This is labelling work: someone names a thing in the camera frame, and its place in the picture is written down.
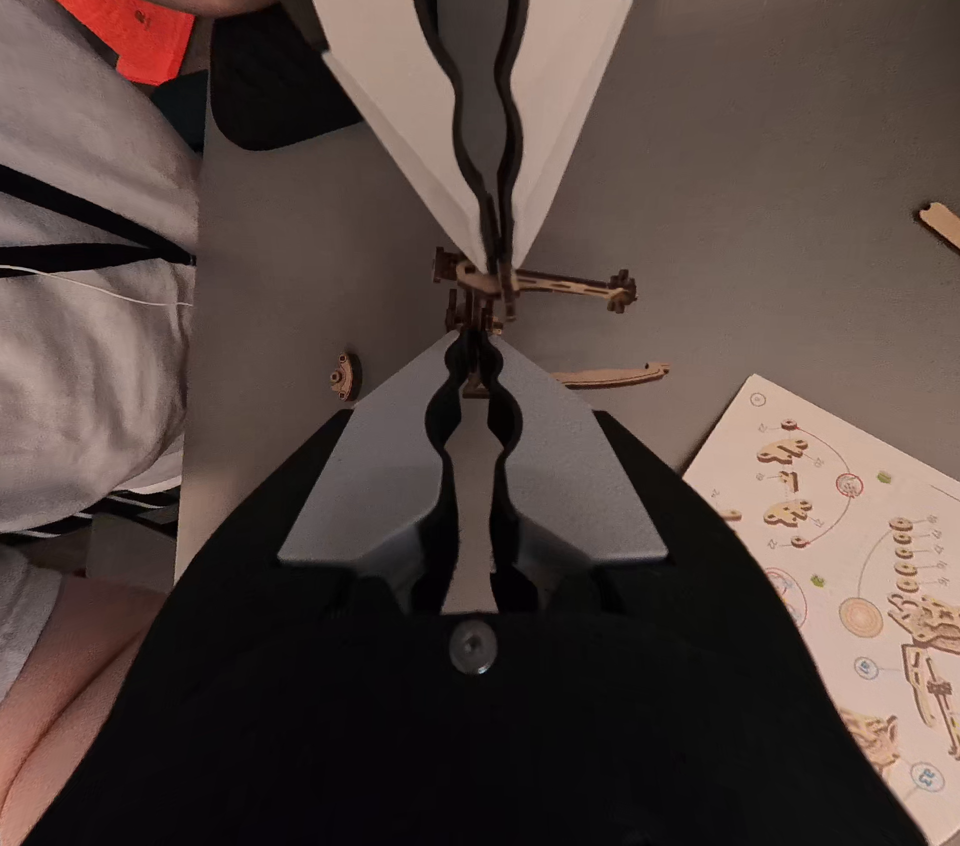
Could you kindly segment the dark teal object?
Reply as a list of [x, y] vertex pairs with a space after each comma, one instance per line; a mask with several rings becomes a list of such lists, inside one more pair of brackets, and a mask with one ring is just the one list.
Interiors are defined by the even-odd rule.
[[179, 76], [157, 86], [152, 103], [174, 131], [195, 153], [202, 155], [206, 144], [209, 71]]

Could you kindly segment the wooden crossbow model assembly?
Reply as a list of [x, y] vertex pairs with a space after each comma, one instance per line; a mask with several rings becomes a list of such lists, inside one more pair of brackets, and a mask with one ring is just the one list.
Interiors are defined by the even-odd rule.
[[[604, 302], [608, 312], [622, 314], [638, 298], [634, 278], [627, 269], [606, 280], [562, 276], [531, 269], [513, 269], [507, 279], [482, 272], [464, 254], [439, 247], [433, 264], [435, 283], [450, 282], [445, 328], [475, 330], [502, 336], [505, 322], [513, 321], [517, 297], [522, 292], [542, 292], [590, 297]], [[605, 368], [554, 372], [551, 377], [575, 391], [615, 389], [653, 383], [670, 373], [670, 365], [649, 362], [641, 368]]]

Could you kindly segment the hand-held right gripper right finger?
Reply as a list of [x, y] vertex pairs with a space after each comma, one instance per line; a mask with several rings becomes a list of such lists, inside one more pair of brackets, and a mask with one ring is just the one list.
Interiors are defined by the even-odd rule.
[[502, 338], [491, 345], [499, 387], [519, 411], [503, 463], [515, 568], [556, 588], [594, 567], [664, 561], [666, 543], [586, 401]]

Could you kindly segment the orange fabric piece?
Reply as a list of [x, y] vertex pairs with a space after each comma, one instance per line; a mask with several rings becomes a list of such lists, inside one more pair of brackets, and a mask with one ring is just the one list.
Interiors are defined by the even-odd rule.
[[57, 1], [117, 53], [127, 80], [160, 86], [180, 74], [194, 15], [149, 0]]

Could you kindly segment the black striped shorts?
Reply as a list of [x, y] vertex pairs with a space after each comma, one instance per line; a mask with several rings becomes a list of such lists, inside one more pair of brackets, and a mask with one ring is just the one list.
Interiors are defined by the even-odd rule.
[[72, 516], [38, 528], [3, 533], [1, 542], [6, 546], [16, 547], [59, 539], [91, 528], [99, 516], [113, 516], [125, 523], [149, 528], [176, 539], [180, 496], [179, 485], [151, 493], [117, 490]]

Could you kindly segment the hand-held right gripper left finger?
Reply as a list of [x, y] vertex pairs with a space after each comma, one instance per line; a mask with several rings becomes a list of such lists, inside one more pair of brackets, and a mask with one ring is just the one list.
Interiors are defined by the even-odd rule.
[[458, 334], [351, 412], [278, 558], [384, 580], [403, 607], [443, 604], [458, 556], [447, 444], [458, 428]]

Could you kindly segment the illustrated instruction booklet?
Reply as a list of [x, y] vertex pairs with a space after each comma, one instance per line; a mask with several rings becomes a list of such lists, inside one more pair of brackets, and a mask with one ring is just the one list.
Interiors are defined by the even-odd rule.
[[684, 474], [760, 564], [874, 771], [958, 835], [956, 480], [753, 374]]

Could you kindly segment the person's bare leg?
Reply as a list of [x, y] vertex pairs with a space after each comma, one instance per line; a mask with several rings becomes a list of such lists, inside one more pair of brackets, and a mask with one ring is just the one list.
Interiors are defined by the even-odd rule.
[[1, 707], [1, 838], [21, 844], [109, 717], [166, 596], [66, 577]]

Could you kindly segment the loose wooden stick part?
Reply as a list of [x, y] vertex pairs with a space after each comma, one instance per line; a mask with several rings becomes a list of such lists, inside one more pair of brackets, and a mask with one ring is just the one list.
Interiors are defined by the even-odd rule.
[[960, 219], [942, 202], [930, 202], [918, 209], [918, 220], [957, 253], [960, 249]]

